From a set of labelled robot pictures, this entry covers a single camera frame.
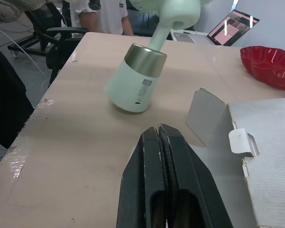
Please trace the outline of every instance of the red bowl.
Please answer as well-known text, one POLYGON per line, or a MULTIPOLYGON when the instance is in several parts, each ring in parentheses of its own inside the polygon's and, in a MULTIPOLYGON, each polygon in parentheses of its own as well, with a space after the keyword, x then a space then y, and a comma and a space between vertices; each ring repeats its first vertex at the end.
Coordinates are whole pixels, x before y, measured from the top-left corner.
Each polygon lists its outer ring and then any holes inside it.
POLYGON ((262 46, 241 49, 242 63, 256 79, 285 90, 285 51, 262 46))

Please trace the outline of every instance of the bottle label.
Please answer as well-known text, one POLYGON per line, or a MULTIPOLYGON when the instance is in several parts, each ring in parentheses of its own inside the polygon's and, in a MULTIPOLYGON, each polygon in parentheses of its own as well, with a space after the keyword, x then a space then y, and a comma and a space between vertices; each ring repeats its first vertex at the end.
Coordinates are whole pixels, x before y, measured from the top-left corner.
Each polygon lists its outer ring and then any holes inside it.
POLYGON ((147 79, 144 79, 144 80, 143 80, 143 82, 142 82, 142 87, 141 87, 141 89, 139 90, 138 97, 137 97, 137 99, 136 99, 135 104, 140 105, 140 103, 141 103, 142 100, 143 100, 143 97, 144 97, 145 94, 147 93, 147 90, 148 90, 149 86, 151 86, 151 84, 152 84, 152 81, 151 81, 151 80, 147 80, 147 79))

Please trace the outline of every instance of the laptop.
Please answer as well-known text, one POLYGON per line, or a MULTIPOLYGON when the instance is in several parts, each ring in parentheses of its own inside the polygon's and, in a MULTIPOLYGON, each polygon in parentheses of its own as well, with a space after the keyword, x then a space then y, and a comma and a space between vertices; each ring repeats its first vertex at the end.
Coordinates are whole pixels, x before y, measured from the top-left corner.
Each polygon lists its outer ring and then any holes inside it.
POLYGON ((196 44, 231 46, 260 20, 243 12, 233 10, 208 35, 174 32, 177 41, 196 44))

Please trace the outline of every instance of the cardboard box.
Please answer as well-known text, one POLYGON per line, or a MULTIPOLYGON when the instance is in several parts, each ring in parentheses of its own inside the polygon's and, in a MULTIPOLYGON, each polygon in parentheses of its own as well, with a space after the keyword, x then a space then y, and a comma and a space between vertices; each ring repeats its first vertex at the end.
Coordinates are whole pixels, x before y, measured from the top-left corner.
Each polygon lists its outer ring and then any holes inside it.
POLYGON ((285 228, 285 98, 225 104, 200 89, 187 125, 235 228, 285 228))

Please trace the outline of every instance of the wooden table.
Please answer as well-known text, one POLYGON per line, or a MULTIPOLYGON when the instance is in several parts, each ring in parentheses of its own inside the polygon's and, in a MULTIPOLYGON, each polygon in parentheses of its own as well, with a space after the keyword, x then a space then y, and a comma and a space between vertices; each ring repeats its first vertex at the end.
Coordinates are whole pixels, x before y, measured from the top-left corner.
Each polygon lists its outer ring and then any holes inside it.
POLYGON ((250 76, 239 48, 167 41, 151 107, 131 114, 103 92, 132 43, 149 38, 88 33, 0 163, 0 228, 116 226, 120 180, 140 134, 160 123, 186 126, 200 87, 222 101, 285 97, 250 76))

